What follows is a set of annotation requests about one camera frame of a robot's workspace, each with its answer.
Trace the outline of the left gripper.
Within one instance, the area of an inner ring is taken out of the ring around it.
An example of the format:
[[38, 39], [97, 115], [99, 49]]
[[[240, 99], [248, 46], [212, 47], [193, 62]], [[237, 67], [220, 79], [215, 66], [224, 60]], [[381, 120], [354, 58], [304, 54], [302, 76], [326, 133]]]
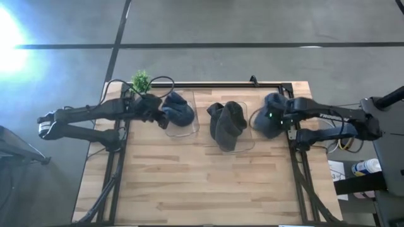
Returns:
[[161, 129], [166, 129], [170, 120], [167, 114], [159, 110], [162, 99], [153, 95], [145, 94], [132, 103], [132, 114], [134, 120], [153, 122], [157, 121]]

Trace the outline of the dark blue cap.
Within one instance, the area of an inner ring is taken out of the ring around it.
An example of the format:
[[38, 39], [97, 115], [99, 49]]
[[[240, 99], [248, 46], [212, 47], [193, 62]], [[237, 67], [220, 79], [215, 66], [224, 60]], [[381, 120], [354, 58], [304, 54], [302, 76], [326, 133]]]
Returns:
[[174, 91], [167, 95], [162, 105], [162, 111], [174, 125], [179, 127], [191, 124], [195, 118], [194, 111], [188, 105], [187, 100]]

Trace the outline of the faded blue denim cap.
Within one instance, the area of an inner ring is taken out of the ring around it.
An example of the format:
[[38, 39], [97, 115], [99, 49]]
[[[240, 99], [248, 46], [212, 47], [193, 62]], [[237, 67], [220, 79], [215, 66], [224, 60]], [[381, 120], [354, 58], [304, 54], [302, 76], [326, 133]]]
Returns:
[[270, 127], [267, 118], [267, 101], [275, 98], [286, 98], [279, 93], [269, 93], [264, 98], [264, 105], [258, 110], [258, 114], [254, 119], [253, 128], [262, 133], [268, 139], [273, 139], [279, 136], [283, 131], [283, 127]]

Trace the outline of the black cap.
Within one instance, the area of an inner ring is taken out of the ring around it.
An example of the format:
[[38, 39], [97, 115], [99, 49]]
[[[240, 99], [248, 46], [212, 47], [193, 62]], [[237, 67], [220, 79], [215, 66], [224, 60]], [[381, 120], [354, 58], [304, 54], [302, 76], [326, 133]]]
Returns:
[[210, 136], [214, 140], [216, 136], [218, 120], [221, 116], [223, 108], [224, 106], [221, 103], [216, 102], [210, 105], [206, 110], [210, 116]]
[[215, 129], [215, 141], [224, 152], [235, 150], [237, 138], [246, 129], [242, 107], [234, 101], [227, 102], [221, 109]]

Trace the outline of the clear plastic bin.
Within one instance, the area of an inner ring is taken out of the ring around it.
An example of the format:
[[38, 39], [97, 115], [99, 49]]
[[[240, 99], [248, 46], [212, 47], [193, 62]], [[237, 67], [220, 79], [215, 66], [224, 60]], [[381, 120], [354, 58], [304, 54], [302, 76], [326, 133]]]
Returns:
[[224, 153], [241, 153], [241, 152], [252, 149], [253, 146], [254, 146], [254, 141], [252, 139], [251, 130], [247, 123], [246, 129], [244, 129], [242, 134], [237, 138], [237, 144], [236, 144], [235, 150], [231, 151], [231, 152], [224, 152], [224, 151], [223, 152]]
[[198, 114], [196, 110], [196, 103], [194, 99], [194, 93], [189, 90], [179, 90], [179, 91], [174, 91], [178, 93], [180, 96], [182, 96], [185, 100], [187, 100], [188, 105], [193, 109], [195, 118], [193, 122], [185, 127], [179, 127], [174, 125], [171, 121], [169, 122], [165, 133], [169, 137], [186, 137], [190, 136], [191, 134], [194, 134], [198, 132], [199, 130], [199, 120], [198, 120]]

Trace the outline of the small green potted plant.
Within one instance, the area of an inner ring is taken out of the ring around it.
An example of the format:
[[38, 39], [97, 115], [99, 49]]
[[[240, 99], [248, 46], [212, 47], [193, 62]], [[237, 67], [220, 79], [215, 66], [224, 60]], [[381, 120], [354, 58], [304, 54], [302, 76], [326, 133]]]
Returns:
[[151, 88], [150, 81], [150, 76], [145, 70], [138, 70], [131, 78], [133, 84], [131, 91], [133, 93], [147, 93]]

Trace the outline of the white paper sheet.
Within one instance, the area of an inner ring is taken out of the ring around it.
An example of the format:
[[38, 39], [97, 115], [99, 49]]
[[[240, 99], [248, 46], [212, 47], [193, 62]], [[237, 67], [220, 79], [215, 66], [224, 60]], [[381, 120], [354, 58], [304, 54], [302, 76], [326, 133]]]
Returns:
[[347, 174], [345, 173], [343, 162], [329, 160], [328, 164], [334, 182], [346, 179]]

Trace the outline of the white wipes canister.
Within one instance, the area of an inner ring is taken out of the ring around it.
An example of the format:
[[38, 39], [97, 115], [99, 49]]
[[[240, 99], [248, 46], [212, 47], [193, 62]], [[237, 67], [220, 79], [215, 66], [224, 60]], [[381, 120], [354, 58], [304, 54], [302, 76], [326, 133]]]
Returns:
[[379, 160], [373, 158], [352, 165], [351, 171], [356, 177], [361, 177], [371, 173], [381, 172], [382, 169]]

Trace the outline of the black tube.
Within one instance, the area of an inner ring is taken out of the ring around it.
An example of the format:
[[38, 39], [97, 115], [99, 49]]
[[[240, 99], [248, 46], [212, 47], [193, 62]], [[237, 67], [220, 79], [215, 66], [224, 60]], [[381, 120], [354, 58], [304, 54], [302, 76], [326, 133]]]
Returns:
[[399, 87], [395, 91], [381, 97], [375, 98], [373, 104], [379, 110], [389, 108], [392, 104], [404, 99], [404, 86]]

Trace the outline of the grey equipment cart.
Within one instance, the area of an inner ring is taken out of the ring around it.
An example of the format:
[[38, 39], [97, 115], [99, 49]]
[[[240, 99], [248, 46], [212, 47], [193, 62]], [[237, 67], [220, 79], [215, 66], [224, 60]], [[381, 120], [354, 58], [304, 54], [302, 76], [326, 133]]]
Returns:
[[373, 142], [387, 189], [378, 190], [376, 211], [382, 227], [404, 227], [404, 102], [377, 109], [370, 98], [362, 109], [378, 119], [383, 136]]

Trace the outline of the black tripod stand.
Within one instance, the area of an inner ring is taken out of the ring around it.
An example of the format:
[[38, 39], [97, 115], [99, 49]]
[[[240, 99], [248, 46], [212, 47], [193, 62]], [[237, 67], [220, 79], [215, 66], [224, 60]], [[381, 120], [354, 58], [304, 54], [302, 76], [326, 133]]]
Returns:
[[51, 158], [44, 156], [38, 149], [24, 141], [13, 131], [0, 125], [0, 157], [17, 157], [38, 161], [46, 165]]

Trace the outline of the black aluminium table frame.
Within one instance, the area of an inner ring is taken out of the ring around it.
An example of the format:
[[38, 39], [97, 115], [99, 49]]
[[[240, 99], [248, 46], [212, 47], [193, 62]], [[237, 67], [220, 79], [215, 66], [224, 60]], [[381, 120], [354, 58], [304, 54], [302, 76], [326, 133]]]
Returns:
[[212, 103], [239, 102], [246, 117], [275, 91], [271, 82], [181, 84], [194, 93], [199, 131], [169, 137], [157, 125], [131, 122], [117, 200], [108, 198], [104, 222], [140, 225], [301, 224], [287, 137], [223, 154], [209, 134]]

